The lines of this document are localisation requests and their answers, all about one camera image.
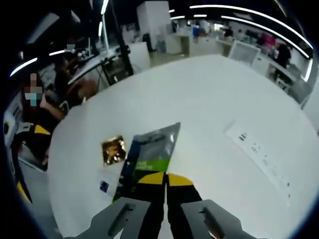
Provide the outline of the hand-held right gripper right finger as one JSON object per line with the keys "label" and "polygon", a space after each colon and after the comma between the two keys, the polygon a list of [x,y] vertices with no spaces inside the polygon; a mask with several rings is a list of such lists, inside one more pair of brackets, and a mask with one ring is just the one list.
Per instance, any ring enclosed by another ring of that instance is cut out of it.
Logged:
{"label": "hand-held right gripper right finger", "polygon": [[203,200],[189,179],[168,174],[168,222],[175,239],[248,239],[241,221],[212,200]]}

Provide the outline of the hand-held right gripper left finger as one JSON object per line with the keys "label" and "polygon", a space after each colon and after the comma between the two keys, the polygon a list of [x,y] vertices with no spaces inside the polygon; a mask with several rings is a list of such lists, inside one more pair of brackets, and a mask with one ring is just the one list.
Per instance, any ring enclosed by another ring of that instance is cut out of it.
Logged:
{"label": "hand-held right gripper left finger", "polygon": [[120,197],[92,218],[77,239],[157,239],[164,217],[165,173],[148,174],[128,197]]}

